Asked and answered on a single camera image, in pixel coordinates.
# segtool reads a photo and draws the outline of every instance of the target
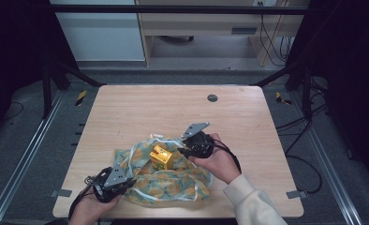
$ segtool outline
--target person's left hand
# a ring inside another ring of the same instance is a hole
[[[108,203],[103,203],[97,200],[95,194],[90,188],[82,200],[77,204],[74,209],[73,216],[69,221],[69,225],[92,225],[105,213],[114,208],[121,199],[121,195],[112,199]]]

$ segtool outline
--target person's right hand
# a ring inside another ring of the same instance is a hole
[[[213,133],[210,136],[214,140],[220,141],[218,134]],[[197,166],[207,169],[214,177],[226,184],[231,183],[241,174],[231,155],[218,147],[214,148],[214,152],[208,158],[189,157],[188,159]]]

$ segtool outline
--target hand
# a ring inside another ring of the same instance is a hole
[[[213,133],[210,136],[220,141],[218,134]],[[226,184],[231,183],[241,174],[231,155],[218,147],[214,148],[214,152],[208,158],[189,157],[188,159],[197,166],[207,169]]]
[[[97,200],[90,188],[82,200],[77,204],[73,216],[69,221],[69,225],[92,225],[105,213],[114,208],[121,199],[121,195],[112,199],[108,203],[103,203]]]

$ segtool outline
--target black horizontal bar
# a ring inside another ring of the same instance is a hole
[[[117,5],[32,5],[32,9],[77,13],[195,13],[195,14],[263,14],[306,15],[323,12],[309,7],[226,7],[226,6],[117,6]]]

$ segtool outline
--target gray carpet floor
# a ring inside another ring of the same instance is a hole
[[[161,40],[157,44],[162,45],[163,41]],[[155,52],[155,54],[158,54],[160,57],[155,58],[157,60],[155,60],[155,65],[152,67],[141,69],[136,69],[135,67],[126,69],[86,68],[83,72],[100,82],[127,84],[197,83],[247,85],[273,74],[273,69],[255,70],[249,69],[249,67],[244,65],[241,68],[236,66],[236,69],[228,69],[234,67],[227,65],[223,69],[217,66],[215,66],[215,69],[203,69],[200,60],[193,62],[191,57],[188,57],[188,61],[177,62],[177,64],[182,64],[181,69],[164,69],[159,65],[166,65],[167,62],[172,60],[169,51],[165,51],[165,56],[162,56],[162,52]],[[242,58],[244,56],[232,54],[230,57]],[[185,66],[187,63],[193,64],[193,69],[189,69],[190,66]],[[87,116],[97,94],[96,87],[92,87],[71,76],[68,76],[68,78],[71,82],[68,90],[57,91],[53,88],[54,94],[63,94],[62,104],[45,138],[41,142],[26,176],[23,178],[4,214],[2,224],[44,224],[55,219],[52,215],[55,199],[49,196],[50,192],[62,186],[69,163],[76,150],[75,143],[80,139],[78,133],[83,130],[83,124],[86,123]],[[263,88],[266,101],[277,127],[301,117],[294,104],[287,105],[275,100],[276,92],[280,92],[283,99],[292,101],[296,100],[294,98],[301,96],[298,91],[286,91],[284,87],[285,80],[286,77],[283,77]],[[87,95],[81,106],[75,106],[77,97],[82,90],[86,90]],[[22,88],[16,92],[12,99],[13,102],[18,103],[12,103],[10,110],[7,112],[7,120],[1,123],[0,194],[41,122],[43,113],[42,100],[41,82]],[[322,96],[316,96],[314,101],[313,108],[325,103]],[[297,134],[303,128],[304,123],[300,123],[298,126],[288,130],[278,130],[284,150],[290,147]],[[323,111],[315,115],[313,117],[312,129],[316,131],[332,165],[337,170],[350,199],[362,219],[362,223],[369,224],[369,173],[361,162],[348,159],[347,149],[342,137],[339,135],[328,113]],[[332,194],[332,188],[321,170],[315,154],[315,146],[310,141],[307,135],[308,132],[306,131],[293,146],[290,154],[307,160],[317,168],[322,174],[322,187],[317,193],[310,194],[307,198],[302,199],[304,207],[304,215],[302,217],[285,218],[285,220],[288,224],[347,224]],[[293,158],[288,158],[288,165],[298,188],[313,189],[318,186],[317,175],[310,167]],[[123,222],[137,224],[136,220],[123,220]]]

